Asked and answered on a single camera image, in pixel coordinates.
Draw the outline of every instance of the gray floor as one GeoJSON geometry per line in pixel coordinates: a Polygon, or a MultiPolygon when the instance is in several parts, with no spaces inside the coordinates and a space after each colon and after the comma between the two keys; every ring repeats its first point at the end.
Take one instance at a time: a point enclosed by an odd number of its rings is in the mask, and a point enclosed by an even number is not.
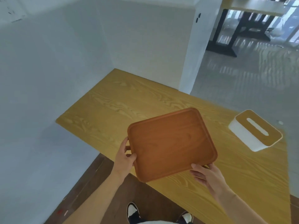
{"type": "MultiPolygon", "coordinates": [[[[226,36],[220,40],[229,41],[226,36]]],[[[235,48],[237,58],[205,53],[191,95],[240,112],[252,109],[283,128],[290,193],[299,197],[299,52],[245,38],[239,38],[235,48]]]]}

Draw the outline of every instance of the table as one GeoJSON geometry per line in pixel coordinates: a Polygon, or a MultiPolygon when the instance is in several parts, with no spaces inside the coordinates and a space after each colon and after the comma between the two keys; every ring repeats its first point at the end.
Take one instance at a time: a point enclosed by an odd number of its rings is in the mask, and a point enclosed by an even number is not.
{"type": "Polygon", "coordinates": [[[217,52],[219,54],[237,57],[233,45],[238,36],[255,38],[263,41],[270,41],[270,38],[265,34],[267,28],[273,21],[275,16],[283,16],[285,13],[284,2],[280,1],[268,1],[268,0],[223,0],[221,4],[222,11],[221,18],[219,20],[215,35],[212,41],[208,42],[208,51],[217,52]],[[232,35],[229,44],[222,44],[217,42],[222,26],[228,14],[228,10],[240,10],[244,11],[243,16],[237,28],[232,35]],[[258,14],[262,14],[261,18],[256,21],[258,14]],[[265,23],[263,23],[266,15],[270,15],[265,23]],[[250,31],[251,28],[259,29],[260,31],[250,31]]]}
{"type": "MultiPolygon", "coordinates": [[[[252,152],[228,129],[235,111],[114,69],[56,122],[114,160],[131,123],[188,107],[202,114],[218,150],[216,165],[230,187],[267,222],[289,224],[286,142],[252,152]]],[[[206,224],[232,223],[188,171],[148,184],[206,224]]]]}

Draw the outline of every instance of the brown wooden tray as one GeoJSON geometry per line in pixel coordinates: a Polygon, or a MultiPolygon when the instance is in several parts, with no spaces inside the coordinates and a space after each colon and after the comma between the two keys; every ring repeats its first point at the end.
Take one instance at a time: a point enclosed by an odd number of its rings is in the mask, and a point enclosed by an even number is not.
{"type": "Polygon", "coordinates": [[[214,162],[218,153],[196,108],[133,123],[128,127],[137,178],[149,182],[214,162]]]}

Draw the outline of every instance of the tray rim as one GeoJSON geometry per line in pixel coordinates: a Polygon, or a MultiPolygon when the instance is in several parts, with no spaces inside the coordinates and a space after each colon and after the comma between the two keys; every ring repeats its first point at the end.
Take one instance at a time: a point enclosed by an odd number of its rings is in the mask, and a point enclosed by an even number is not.
{"type": "MultiPolygon", "coordinates": [[[[139,125],[139,124],[142,124],[144,122],[149,122],[149,121],[153,121],[153,120],[158,120],[158,119],[161,119],[161,118],[164,118],[165,116],[169,117],[169,116],[172,116],[172,115],[177,115],[177,114],[180,114],[182,112],[188,112],[188,111],[194,111],[196,112],[197,114],[197,117],[199,118],[200,122],[202,123],[201,126],[205,132],[205,134],[207,135],[207,138],[211,144],[211,147],[212,147],[212,150],[214,152],[214,156],[209,160],[209,163],[213,163],[216,161],[216,159],[218,158],[218,152],[216,150],[216,147],[212,141],[212,138],[207,130],[207,127],[204,123],[204,120],[199,112],[198,109],[194,108],[194,107],[189,107],[189,108],[185,108],[185,109],[181,109],[181,110],[178,110],[178,111],[174,111],[174,112],[171,112],[171,113],[167,113],[167,114],[163,114],[161,116],[157,116],[157,117],[152,117],[152,118],[149,118],[149,119],[145,119],[145,120],[141,120],[141,121],[138,121],[138,122],[135,122],[135,123],[131,123],[129,126],[128,126],[128,129],[127,129],[127,134],[128,134],[128,138],[129,138],[129,141],[130,141],[130,136],[131,136],[131,128],[136,126],[136,125],[139,125]]],[[[131,152],[132,154],[135,153],[135,149],[134,147],[130,144],[130,147],[131,147],[131,152]]],[[[184,167],[184,168],[181,168],[181,169],[176,169],[174,171],[171,171],[171,172],[168,172],[167,174],[162,174],[158,177],[155,177],[155,178],[152,178],[152,179],[144,179],[140,174],[139,174],[139,170],[138,170],[138,165],[137,165],[137,161],[135,160],[134,161],[134,167],[135,167],[135,172],[136,172],[136,176],[138,178],[139,181],[141,182],[144,182],[144,183],[147,183],[147,182],[150,182],[150,181],[154,181],[154,180],[157,180],[157,179],[160,179],[160,178],[163,178],[163,177],[166,177],[166,176],[169,176],[169,175],[172,175],[172,174],[176,174],[176,173],[179,173],[179,172],[182,172],[182,171],[185,171],[185,170],[190,170],[191,169],[191,166],[190,167],[184,167]]]]}

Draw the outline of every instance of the forearm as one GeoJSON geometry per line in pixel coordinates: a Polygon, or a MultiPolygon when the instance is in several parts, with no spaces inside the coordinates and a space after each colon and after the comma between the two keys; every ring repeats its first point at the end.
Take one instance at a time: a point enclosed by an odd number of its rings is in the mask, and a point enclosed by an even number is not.
{"type": "Polygon", "coordinates": [[[267,224],[232,190],[227,190],[219,197],[219,203],[236,224],[267,224]]]}
{"type": "Polygon", "coordinates": [[[110,174],[64,224],[99,224],[121,183],[110,174]]]}

